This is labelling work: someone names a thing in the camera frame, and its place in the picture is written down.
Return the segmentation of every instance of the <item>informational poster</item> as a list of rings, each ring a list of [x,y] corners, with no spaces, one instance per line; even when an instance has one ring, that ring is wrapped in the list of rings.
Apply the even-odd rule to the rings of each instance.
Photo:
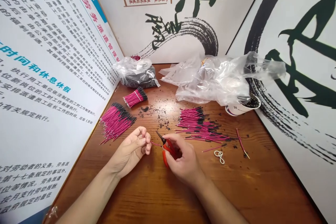
[[[125,56],[224,55],[253,0],[99,0]]]
[[[259,117],[328,223],[336,223],[335,3],[256,0],[228,53],[286,63],[285,79],[248,82]]]
[[[52,204],[123,54],[97,0],[0,0],[0,26],[0,223],[19,223]]]

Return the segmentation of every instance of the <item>hand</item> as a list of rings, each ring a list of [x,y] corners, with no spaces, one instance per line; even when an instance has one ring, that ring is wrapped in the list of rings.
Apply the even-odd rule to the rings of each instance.
[[[167,134],[162,137],[169,139],[182,152],[182,157],[174,160],[171,154],[166,151],[167,163],[171,171],[192,189],[199,187],[204,181],[205,175],[197,160],[194,147],[187,143],[179,134]]]
[[[149,155],[151,147],[150,134],[145,127],[140,126],[122,141],[106,167],[121,179],[137,165],[143,155]]]

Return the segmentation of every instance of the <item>clear plastic bag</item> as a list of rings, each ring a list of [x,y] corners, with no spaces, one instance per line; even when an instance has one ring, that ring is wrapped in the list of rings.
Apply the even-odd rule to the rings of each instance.
[[[150,59],[136,61],[130,57],[124,57],[119,62],[114,63],[112,67],[119,73],[120,81],[124,86],[130,88],[160,86]]]
[[[161,80],[176,86],[188,84],[194,79],[205,58],[205,55],[198,55],[170,68],[161,69],[159,73],[165,75]]]
[[[186,73],[185,79],[175,78],[174,75],[162,78],[163,81],[168,79],[169,83],[179,86],[176,91],[178,101],[204,104],[214,100],[221,106],[246,104],[250,100],[250,88],[246,78],[268,82],[286,75],[284,62],[265,60],[255,52],[238,58],[211,56],[205,58],[201,64],[196,74],[191,73],[192,80]]]

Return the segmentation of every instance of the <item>poster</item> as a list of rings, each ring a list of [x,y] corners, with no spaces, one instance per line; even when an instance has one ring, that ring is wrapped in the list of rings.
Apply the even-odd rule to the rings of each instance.
[[[228,53],[286,63],[286,79],[248,81],[259,117],[328,223],[336,222],[335,2],[256,0]]]
[[[224,55],[253,0],[99,0],[125,56]]]
[[[19,223],[52,204],[123,54],[97,0],[0,0],[0,17],[0,222]]]

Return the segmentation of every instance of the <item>desk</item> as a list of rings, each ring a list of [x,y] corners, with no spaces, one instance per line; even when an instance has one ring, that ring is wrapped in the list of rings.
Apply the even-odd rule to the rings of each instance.
[[[156,72],[167,67],[169,64],[155,65]],[[161,87],[145,89],[148,101],[128,108],[138,119],[115,142],[99,146],[103,141],[103,126],[98,125],[94,130],[54,202],[59,217],[107,163],[123,138],[136,127],[145,126],[152,135],[152,141],[159,144],[155,130],[162,135],[174,132],[178,128],[175,124],[179,108],[198,106],[178,103],[175,99],[177,87],[159,82]],[[123,96],[133,90],[120,85],[109,104],[119,102],[127,107]],[[236,137],[236,128],[239,129],[251,159],[243,157],[239,141],[228,142],[222,148],[225,165],[219,163],[213,151],[201,153],[220,144],[188,141],[194,145],[204,172],[250,223],[321,223],[255,112],[232,117],[216,102],[203,107],[204,114],[210,114],[211,120],[217,120],[222,125],[218,132]],[[165,168],[162,149],[153,146],[151,154],[143,157],[120,181],[98,223],[209,223],[209,219],[193,192]]]

